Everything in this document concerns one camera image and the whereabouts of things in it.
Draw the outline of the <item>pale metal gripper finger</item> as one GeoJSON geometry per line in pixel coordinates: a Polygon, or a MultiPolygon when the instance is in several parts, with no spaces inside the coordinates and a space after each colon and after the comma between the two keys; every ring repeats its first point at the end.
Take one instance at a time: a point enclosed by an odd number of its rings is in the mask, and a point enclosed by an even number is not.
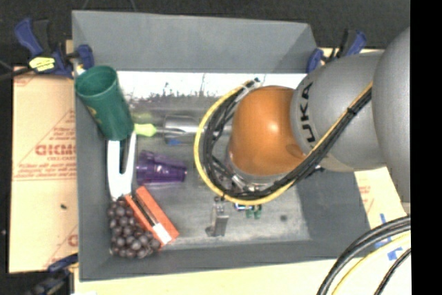
{"type": "Polygon", "coordinates": [[[218,235],[217,232],[217,224],[218,224],[218,216],[220,215],[220,199],[215,198],[213,201],[213,206],[211,208],[211,224],[210,224],[210,236],[215,237],[218,235]]]}
{"type": "Polygon", "coordinates": [[[227,204],[224,200],[220,203],[220,235],[224,236],[227,230],[229,221],[229,213],[227,211],[227,204]]]}

